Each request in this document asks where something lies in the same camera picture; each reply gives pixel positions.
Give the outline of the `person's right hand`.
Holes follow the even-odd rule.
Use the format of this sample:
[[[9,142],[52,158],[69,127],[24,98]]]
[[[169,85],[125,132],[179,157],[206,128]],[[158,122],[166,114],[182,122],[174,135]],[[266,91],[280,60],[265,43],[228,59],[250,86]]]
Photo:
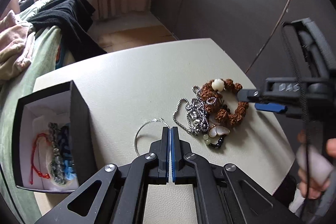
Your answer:
[[[310,146],[308,151],[310,175],[307,174],[305,160],[301,161],[302,157],[297,153],[299,156],[298,176],[301,179],[298,188],[303,197],[315,200],[329,187],[334,167],[313,146]]]

